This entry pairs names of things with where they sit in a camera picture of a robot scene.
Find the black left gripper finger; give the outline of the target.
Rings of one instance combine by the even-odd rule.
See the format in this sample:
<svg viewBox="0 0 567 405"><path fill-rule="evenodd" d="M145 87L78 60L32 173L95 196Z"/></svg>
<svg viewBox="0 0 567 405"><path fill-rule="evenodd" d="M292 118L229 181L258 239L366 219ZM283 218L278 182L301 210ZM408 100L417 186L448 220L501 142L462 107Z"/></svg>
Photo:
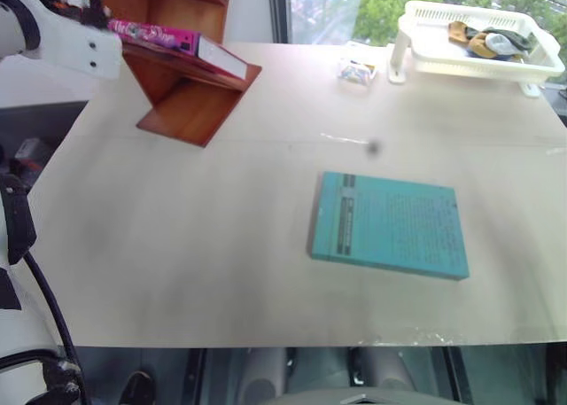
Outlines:
<svg viewBox="0 0 567 405"><path fill-rule="evenodd" d="M107 29L109 17L101 0L88 0L81 8L80 22L85 26Z"/></svg>

